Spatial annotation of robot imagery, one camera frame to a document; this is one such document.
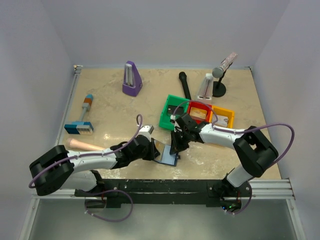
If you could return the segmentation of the silver credit card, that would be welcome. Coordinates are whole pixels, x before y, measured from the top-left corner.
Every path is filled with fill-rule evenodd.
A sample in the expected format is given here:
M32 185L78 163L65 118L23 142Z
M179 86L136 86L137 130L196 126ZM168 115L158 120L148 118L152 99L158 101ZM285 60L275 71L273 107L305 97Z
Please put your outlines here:
M161 161L161 159L162 159L162 155L163 155L163 152L164 152L164 149L165 149L165 144L164 143L162 143L162 142L160 142L160 149L159 149L159 152L160 152L160 156L159 157L157 157L157 162L160 162Z

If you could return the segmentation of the blue card holder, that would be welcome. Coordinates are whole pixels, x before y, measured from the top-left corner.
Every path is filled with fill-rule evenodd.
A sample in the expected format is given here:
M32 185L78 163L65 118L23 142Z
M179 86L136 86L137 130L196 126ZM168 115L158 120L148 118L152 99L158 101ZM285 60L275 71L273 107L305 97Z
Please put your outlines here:
M156 161L156 163L162 164L162 165L167 165L167 166L173 166L173 167L175 167L177 165L179 155L177 153L170 154L170 148L171 148L170 145L165 144L161 161L160 162Z

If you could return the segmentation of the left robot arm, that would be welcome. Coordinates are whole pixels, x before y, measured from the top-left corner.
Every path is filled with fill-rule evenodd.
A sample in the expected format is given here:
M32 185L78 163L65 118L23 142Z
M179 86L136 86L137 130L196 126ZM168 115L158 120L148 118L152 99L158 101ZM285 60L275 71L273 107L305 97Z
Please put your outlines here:
M159 142L141 134L98 151L76 152L56 145L29 165L32 180L28 187L35 189L38 196L47 196L61 189L72 176L85 173L93 177L93 186L77 188L89 192L97 182L93 170L120 169L136 160L155 161L162 153Z

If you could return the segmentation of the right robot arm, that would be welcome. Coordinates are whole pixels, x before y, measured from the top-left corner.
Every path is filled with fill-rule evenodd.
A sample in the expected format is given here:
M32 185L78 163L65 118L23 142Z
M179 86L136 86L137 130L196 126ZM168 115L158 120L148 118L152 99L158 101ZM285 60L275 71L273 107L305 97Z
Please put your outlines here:
M240 165L232 169L212 190L222 197L238 190L247 181L261 177L279 156L278 151L260 131L251 126L248 129L227 129L209 122L197 123L188 113L179 117L172 115L170 153L177 154L189 148L190 142L215 144L235 150Z

